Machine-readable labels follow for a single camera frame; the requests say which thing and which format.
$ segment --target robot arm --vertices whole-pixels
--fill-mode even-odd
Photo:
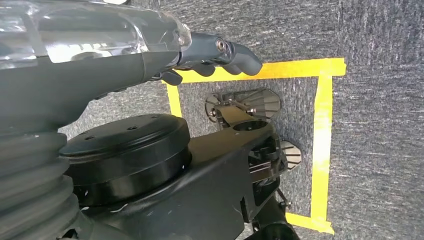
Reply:
[[[66,126],[110,92],[160,79],[177,85],[173,69],[255,75],[262,67],[246,47],[190,32],[163,12],[62,0],[0,6],[0,124],[23,132]]]

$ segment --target yellow tape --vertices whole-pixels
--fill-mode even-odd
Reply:
[[[282,61],[264,63],[261,71],[255,76],[244,73],[232,75],[222,67],[217,67],[212,76],[206,77],[195,71],[177,71],[182,76],[182,83],[205,83],[239,80],[284,79],[327,76],[343,76],[346,73],[344,58],[323,58],[299,61]]]
[[[171,110],[171,114],[181,118],[183,114],[181,113],[181,103],[180,94],[178,93],[178,86],[172,86],[167,84],[166,90],[168,91],[169,108]]]
[[[319,76],[314,110],[310,217],[325,221],[327,219],[333,118],[332,76]]]
[[[320,233],[328,233],[334,235],[334,230],[331,227],[331,222],[317,221],[311,217],[292,214],[289,212],[285,214],[285,217],[287,218],[287,222],[289,222],[291,225],[312,229]]]
[[[239,80],[283,79],[318,77],[314,104],[313,149],[312,149],[312,191],[310,217],[287,213],[287,221],[322,233],[334,234],[331,222],[327,221],[327,201],[330,171],[331,126],[333,112],[332,76],[344,76],[344,58],[324,58],[312,60],[265,63],[255,76],[246,74],[231,75],[217,67],[210,77],[200,76],[194,71],[178,71],[183,84],[223,82]],[[181,117],[181,104],[176,86],[167,85],[171,114]]]

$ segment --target screw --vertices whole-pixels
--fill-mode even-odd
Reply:
[[[209,114],[210,114],[212,117],[216,117],[216,116],[217,116],[217,111],[215,111],[215,109],[213,109],[212,111],[210,111],[210,112],[209,112]]]
[[[225,43],[224,40],[222,40],[222,38],[218,38],[216,40],[216,49],[218,49],[218,51],[220,53],[225,52],[225,50],[226,50],[226,43]]]

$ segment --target black plastic part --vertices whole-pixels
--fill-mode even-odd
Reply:
[[[286,207],[272,196],[252,221],[255,233],[245,240],[299,240],[287,222]]]
[[[130,117],[71,139],[60,151],[70,162],[81,206],[116,203],[144,194],[190,164],[187,122],[167,114]]]
[[[183,81],[183,77],[174,70],[168,70],[162,73],[162,79],[169,85],[177,86]]]
[[[234,106],[221,112],[230,125],[236,125],[232,120],[255,121]],[[276,180],[254,191],[249,171],[250,151],[273,134],[272,125],[266,124],[192,138],[191,164],[182,175],[131,200],[90,207],[84,213],[137,239],[235,239],[279,186]]]
[[[233,75],[238,75],[242,72],[251,76],[258,74],[262,68],[262,62],[259,58],[243,45],[233,42],[231,45],[234,54],[233,59],[229,64],[224,65],[223,68]]]

